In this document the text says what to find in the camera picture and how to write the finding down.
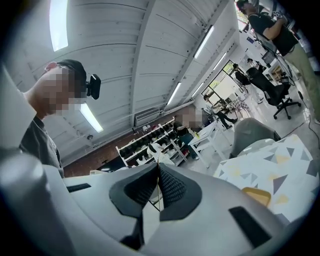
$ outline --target fluorescent light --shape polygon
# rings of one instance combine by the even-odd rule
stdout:
[[[208,41],[209,37],[211,36],[212,32],[214,31],[214,26],[212,25],[208,32],[206,33],[202,43],[200,44],[198,50],[196,50],[195,55],[193,56],[195,59],[198,58],[199,54],[201,53],[202,49],[205,47],[206,42]]]
[[[67,7],[68,0],[50,1],[49,26],[54,52],[68,46]]]
[[[218,63],[214,66],[213,70],[216,69],[216,67],[218,67],[218,65],[220,64],[220,62],[224,59],[224,57],[226,56],[226,52],[224,53],[224,55],[221,57],[221,59],[218,61]]]
[[[195,96],[195,94],[197,93],[197,91],[200,89],[200,87],[201,87],[203,84],[204,84],[204,82],[202,82],[202,83],[199,85],[198,89],[195,90],[194,94],[193,94],[191,97]]]
[[[173,98],[176,95],[180,85],[181,85],[181,82],[178,82],[178,84],[176,85],[176,88],[174,89],[174,91],[173,91],[173,93],[172,93],[167,105],[169,105],[171,103],[171,101],[173,100]]]
[[[98,133],[101,133],[104,129],[98,123],[95,116],[92,114],[90,108],[88,107],[87,103],[81,104],[80,111],[84,118],[89,122],[89,124],[95,129]]]

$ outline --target desk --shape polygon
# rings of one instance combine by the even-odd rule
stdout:
[[[200,160],[203,162],[204,166],[209,168],[209,164],[205,161],[205,159],[200,154],[201,150],[204,150],[208,147],[213,147],[215,151],[219,154],[219,156],[225,160],[227,159],[226,156],[221,152],[219,149],[219,146],[215,143],[215,139],[218,134],[222,134],[225,139],[230,143],[230,146],[232,145],[232,142],[226,137],[226,135],[223,133],[223,131],[218,127],[218,122],[214,121],[205,128],[203,128],[201,131],[199,131],[199,137],[194,137],[188,145],[190,145],[193,150],[196,152]]]
[[[281,67],[282,71],[283,72],[286,72],[287,75],[289,76],[290,73],[288,73],[288,71],[286,70],[287,69],[287,66],[289,65],[290,69],[291,69],[291,73],[292,75],[294,76],[294,78],[296,80],[298,80],[298,75],[297,73],[294,71],[294,69],[292,68],[292,65],[288,62],[286,62],[286,60],[282,57],[282,56],[279,56],[278,57],[279,60],[277,60],[276,58],[271,62],[269,68],[267,68],[265,71],[263,71],[263,74],[266,75],[266,74],[269,74],[272,78],[272,80],[275,82],[275,85],[278,85],[279,83],[277,82],[277,80],[275,79],[275,77],[272,75],[272,72],[277,68],[277,67]]]
[[[320,183],[315,161],[295,134],[258,151],[222,161],[213,176],[241,190],[251,187],[268,191],[268,208],[285,225],[307,214]]]

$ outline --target black office chair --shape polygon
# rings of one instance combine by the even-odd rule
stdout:
[[[301,107],[301,103],[292,102],[291,98],[285,98],[289,94],[289,88],[291,86],[288,82],[283,82],[280,85],[274,86],[258,69],[251,67],[246,72],[249,76],[249,81],[263,91],[266,101],[272,105],[276,106],[278,109],[277,112],[273,115],[274,119],[277,119],[277,114],[281,110],[285,110],[286,116],[288,119],[291,119],[291,116],[288,114],[287,107],[298,105]],[[282,73],[283,81],[286,81],[285,73]]]

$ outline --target window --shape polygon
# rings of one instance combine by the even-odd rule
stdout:
[[[237,89],[243,92],[242,88],[233,80],[232,74],[234,73],[234,63],[229,60],[222,70],[216,75],[212,82],[201,93],[209,95],[209,101],[216,105],[218,102],[225,100]]]
[[[234,70],[234,63],[229,60],[228,63],[224,66],[223,71],[226,72],[228,75]]]
[[[239,11],[236,2],[234,2],[234,6],[235,6],[235,10],[236,10],[236,16],[238,18],[238,26],[239,26],[239,30],[243,31],[246,26],[249,23],[248,18],[241,12]]]

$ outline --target man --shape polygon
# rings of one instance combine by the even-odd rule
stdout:
[[[252,67],[252,68],[256,68],[257,70],[259,70],[261,73],[264,71],[264,66],[262,66],[261,64],[260,64],[260,62],[258,62],[258,61],[254,61],[252,58],[248,58],[247,59],[247,62],[250,64],[250,66]]]
[[[36,111],[36,116],[24,134],[20,149],[37,157],[42,164],[54,166],[64,177],[59,151],[49,137],[42,120],[68,109],[76,98],[85,97],[86,71],[79,61],[65,59],[51,62],[35,85],[23,95]]]
[[[236,5],[248,16],[254,31],[263,38],[271,40],[281,55],[299,70],[314,108],[314,122],[320,125],[320,80],[316,77],[304,49],[284,26],[287,20],[280,18],[274,21],[268,15],[259,14],[248,0],[239,0]]]
[[[220,111],[220,107],[221,107],[220,104],[218,104],[217,106],[213,106],[213,105],[210,103],[210,101],[209,101],[209,95],[204,95],[204,96],[203,96],[203,99],[205,100],[205,106],[206,106],[206,108],[207,108],[212,114],[217,115],[217,116],[220,118],[223,126],[224,126],[226,129],[231,128],[231,125],[228,125],[228,124],[226,123],[226,120],[229,121],[230,123],[233,123],[233,124],[235,124],[235,123],[238,121],[238,119],[231,119],[231,118],[227,117],[224,113],[222,113],[222,112]]]
[[[181,122],[177,121],[177,119],[181,119],[181,116],[174,116],[174,121],[173,121],[173,129],[175,130],[177,136],[179,137],[179,139],[188,146],[189,152],[191,157],[194,160],[198,160],[199,156],[197,156],[197,153],[193,150],[193,148],[191,146],[189,146],[189,142],[192,141],[193,137],[192,135],[189,133],[188,131],[188,126],[187,125],[183,125]]]
[[[241,69],[239,68],[238,64],[234,63],[233,64],[233,68],[235,69],[235,72],[234,72],[234,75],[235,75],[235,78],[237,80],[240,81],[240,83],[243,85],[243,86],[246,86],[246,88],[249,90],[249,93],[252,95],[253,97],[253,100],[257,103],[257,104],[261,104],[262,103],[262,100],[264,99],[263,97],[260,97],[259,94],[258,94],[258,89],[252,85],[248,78],[246,77],[245,74],[242,73]]]

